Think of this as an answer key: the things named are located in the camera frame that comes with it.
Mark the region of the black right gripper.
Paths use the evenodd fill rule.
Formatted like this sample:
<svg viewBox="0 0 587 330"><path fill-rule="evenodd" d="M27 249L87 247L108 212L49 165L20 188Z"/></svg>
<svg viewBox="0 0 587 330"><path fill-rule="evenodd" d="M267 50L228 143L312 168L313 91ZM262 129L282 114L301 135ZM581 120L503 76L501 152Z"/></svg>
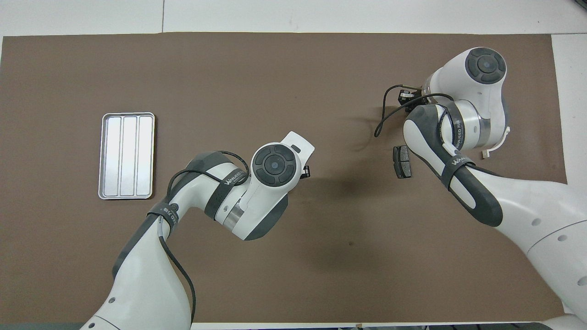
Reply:
<svg viewBox="0 0 587 330"><path fill-rule="evenodd" d="M415 92L409 90L400 90L398 100L410 100L403 105L405 113L410 113L415 107L426 105L430 103L428 100L428 94L424 90L420 89Z"/></svg>

